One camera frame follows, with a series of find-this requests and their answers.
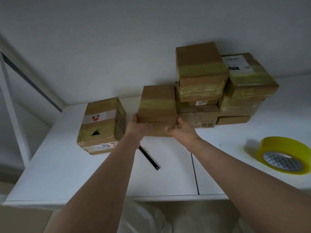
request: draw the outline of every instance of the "person's left arm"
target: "person's left arm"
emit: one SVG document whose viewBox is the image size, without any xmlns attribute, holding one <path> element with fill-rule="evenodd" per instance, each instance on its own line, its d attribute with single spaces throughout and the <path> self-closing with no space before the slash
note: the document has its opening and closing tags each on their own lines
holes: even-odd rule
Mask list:
<svg viewBox="0 0 311 233">
<path fill-rule="evenodd" d="M 124 137 L 68 201 L 49 233 L 117 232 L 135 151 L 147 130 L 134 115 Z"/>
</svg>

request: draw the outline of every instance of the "stacked cardboard box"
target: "stacked cardboard box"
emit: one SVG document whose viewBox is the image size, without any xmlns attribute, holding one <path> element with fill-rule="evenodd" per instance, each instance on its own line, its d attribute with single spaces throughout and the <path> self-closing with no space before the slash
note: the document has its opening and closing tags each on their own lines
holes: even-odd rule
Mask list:
<svg viewBox="0 0 311 233">
<path fill-rule="evenodd" d="M 218 118 L 218 106 L 206 104 L 201 106 L 190 106 L 186 102 L 180 102 L 178 89 L 176 87 L 176 108 L 178 117 L 185 118 L 194 128 L 212 128 Z"/>
<path fill-rule="evenodd" d="M 216 104 L 222 97 L 229 71 L 214 42 L 177 47 L 176 65 L 181 102 Z"/>
<path fill-rule="evenodd" d="M 111 152 L 125 127 L 126 113 L 118 97 L 88 103 L 77 144 L 91 155 Z"/>
<path fill-rule="evenodd" d="M 174 85 L 144 86 L 137 121 L 153 125 L 147 136 L 169 136 L 165 127 L 174 128 L 177 124 Z"/>
<path fill-rule="evenodd" d="M 220 118 L 216 124 L 247 122 L 279 85 L 250 53 L 223 55 L 222 59 L 230 76 L 218 102 Z"/>
</svg>

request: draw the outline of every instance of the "black stick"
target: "black stick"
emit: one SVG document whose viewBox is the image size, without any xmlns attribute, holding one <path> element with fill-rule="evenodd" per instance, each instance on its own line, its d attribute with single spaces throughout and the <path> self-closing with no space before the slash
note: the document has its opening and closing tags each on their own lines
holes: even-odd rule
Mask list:
<svg viewBox="0 0 311 233">
<path fill-rule="evenodd" d="M 139 146 L 139 150 L 149 160 L 149 162 L 153 165 L 153 167 L 158 171 L 160 169 L 159 166 L 150 158 L 150 156 L 146 153 L 146 151 L 141 146 Z"/>
</svg>

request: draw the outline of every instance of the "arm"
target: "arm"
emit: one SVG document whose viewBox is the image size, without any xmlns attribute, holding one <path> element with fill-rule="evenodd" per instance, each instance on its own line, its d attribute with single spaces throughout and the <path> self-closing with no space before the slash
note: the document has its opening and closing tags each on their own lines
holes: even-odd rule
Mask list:
<svg viewBox="0 0 311 233">
<path fill-rule="evenodd" d="M 117 232 L 135 151 L 147 132 L 136 115 L 126 133 L 89 180 L 61 210 L 49 233 Z"/>
<path fill-rule="evenodd" d="M 182 118 L 166 129 L 202 164 L 258 232 L 311 232 L 311 196 L 202 140 Z"/>
</svg>

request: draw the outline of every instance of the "packing tape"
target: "packing tape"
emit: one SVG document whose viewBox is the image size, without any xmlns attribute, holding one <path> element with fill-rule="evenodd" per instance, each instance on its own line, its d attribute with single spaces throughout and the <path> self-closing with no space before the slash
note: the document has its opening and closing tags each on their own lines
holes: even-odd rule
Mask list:
<svg viewBox="0 0 311 233">
<path fill-rule="evenodd" d="M 262 139 L 256 158 L 279 172 L 296 175 L 310 172 L 310 148 L 287 137 L 272 136 Z"/>
</svg>

